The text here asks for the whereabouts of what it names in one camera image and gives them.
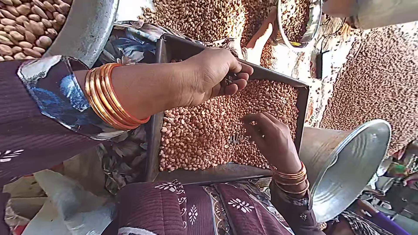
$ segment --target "finger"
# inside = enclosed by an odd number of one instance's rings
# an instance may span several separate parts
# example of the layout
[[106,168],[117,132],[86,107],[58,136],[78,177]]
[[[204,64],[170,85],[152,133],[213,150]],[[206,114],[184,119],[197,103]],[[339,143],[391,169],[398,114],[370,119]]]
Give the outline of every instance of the finger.
[[248,75],[252,75],[252,73],[254,72],[254,69],[248,65],[248,64],[244,64],[244,63],[240,63],[241,64],[241,73],[247,73]]
[[231,62],[229,65],[229,70],[233,72],[234,74],[237,74],[242,71],[242,64],[232,54],[231,56],[232,58],[230,58]]
[[236,84],[238,86],[238,90],[240,91],[247,86],[247,81],[245,81],[244,79],[239,79],[239,80],[234,80],[232,84]]
[[219,83],[216,84],[213,88],[212,88],[212,92],[210,94],[209,98],[213,98],[215,96],[220,96],[220,95],[224,95],[225,94],[225,89],[224,87],[222,87]]
[[238,91],[238,89],[239,87],[237,84],[235,83],[229,84],[228,86],[224,87],[223,95],[233,95]]
[[239,73],[234,79],[235,80],[244,79],[245,81],[248,81],[249,78],[250,78],[250,75],[248,73]]
[[257,124],[260,124],[260,127],[263,130],[265,130],[266,128],[268,129],[271,125],[274,124],[268,117],[266,117],[262,113],[248,114],[248,115],[245,115],[244,117],[242,117],[241,120],[244,123],[250,123],[250,122],[255,121]]
[[270,119],[272,122],[276,123],[276,124],[280,124],[282,123],[281,121],[277,120],[277,118],[273,117],[273,115],[271,115],[268,112],[262,112],[262,114],[264,114],[266,117],[268,117],[268,119]]
[[251,136],[250,139],[257,144],[257,147],[260,148],[260,150],[263,149],[265,146],[264,139],[256,127],[248,123],[244,123],[243,127],[247,130],[246,135]]

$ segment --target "forearm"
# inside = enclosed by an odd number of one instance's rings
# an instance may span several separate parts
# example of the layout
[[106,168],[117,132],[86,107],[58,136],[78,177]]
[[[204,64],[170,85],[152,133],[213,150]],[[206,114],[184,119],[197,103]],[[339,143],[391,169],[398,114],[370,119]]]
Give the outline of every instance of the forearm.
[[271,203],[289,224],[295,235],[324,235],[316,222],[309,195],[294,199],[281,191],[272,180],[270,183]]
[[[124,109],[137,119],[177,107],[183,94],[181,77],[187,73],[182,63],[134,64],[113,69],[115,95]],[[87,71],[75,71],[84,94]]]

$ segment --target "printed cloth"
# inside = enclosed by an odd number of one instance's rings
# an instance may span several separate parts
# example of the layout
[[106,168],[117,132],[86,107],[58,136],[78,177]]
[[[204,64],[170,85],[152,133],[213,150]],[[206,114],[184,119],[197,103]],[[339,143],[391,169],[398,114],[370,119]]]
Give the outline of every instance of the printed cloth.
[[[295,225],[291,228],[270,203],[268,195],[249,181],[210,186],[182,186],[177,180],[129,184],[119,191],[117,199],[117,225],[108,228],[106,235],[324,234],[315,221],[308,225],[306,223],[311,221],[303,218],[289,223]],[[293,200],[281,203],[294,205]],[[294,233],[293,230],[300,226],[314,229]]]

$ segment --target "hand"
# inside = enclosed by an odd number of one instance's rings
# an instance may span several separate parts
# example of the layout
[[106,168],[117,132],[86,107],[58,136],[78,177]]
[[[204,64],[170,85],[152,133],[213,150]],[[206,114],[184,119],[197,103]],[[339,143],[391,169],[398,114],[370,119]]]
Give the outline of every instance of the hand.
[[242,118],[247,136],[254,141],[268,162],[278,171],[294,174],[302,168],[290,135],[289,127],[272,115],[262,112],[249,114]]
[[[178,106],[194,106],[218,95],[233,95],[244,89],[253,72],[226,49],[208,48],[183,61],[182,98]],[[237,74],[232,84],[221,87],[220,82],[231,71]]]

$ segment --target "bangle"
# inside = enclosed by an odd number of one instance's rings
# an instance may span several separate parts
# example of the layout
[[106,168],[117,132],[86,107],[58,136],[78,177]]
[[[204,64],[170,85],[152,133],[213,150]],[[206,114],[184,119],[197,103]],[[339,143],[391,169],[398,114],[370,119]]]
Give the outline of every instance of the bangle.
[[281,185],[299,185],[299,184],[303,183],[305,180],[307,180],[308,176],[305,174],[300,181],[297,181],[295,183],[283,182],[283,181],[280,180],[280,177],[277,177],[277,175],[273,175],[273,179],[276,183],[281,184]]
[[281,178],[284,178],[284,179],[300,179],[304,175],[306,175],[306,167],[305,167],[305,165],[304,165],[304,163],[302,161],[301,161],[301,165],[302,165],[302,169],[300,171],[298,171],[297,173],[294,173],[294,174],[288,174],[288,173],[280,172],[273,165],[270,165],[270,169],[273,171],[273,173],[275,175],[278,175]]
[[301,191],[298,191],[298,192],[292,192],[292,191],[285,190],[285,189],[283,189],[282,187],[280,187],[280,185],[278,185],[278,184],[276,184],[276,186],[277,186],[278,188],[280,188],[280,190],[282,190],[283,192],[286,192],[286,193],[290,193],[290,194],[303,194],[303,193],[305,193],[306,191],[308,191],[308,190],[309,190],[309,181],[308,181],[308,180],[306,180],[306,188],[305,188],[305,189],[303,189],[303,190],[301,190]]
[[132,130],[146,123],[150,117],[139,120],[126,112],[116,97],[111,83],[113,68],[117,63],[105,64],[91,69],[86,74],[87,100],[94,112],[107,124],[118,130]]

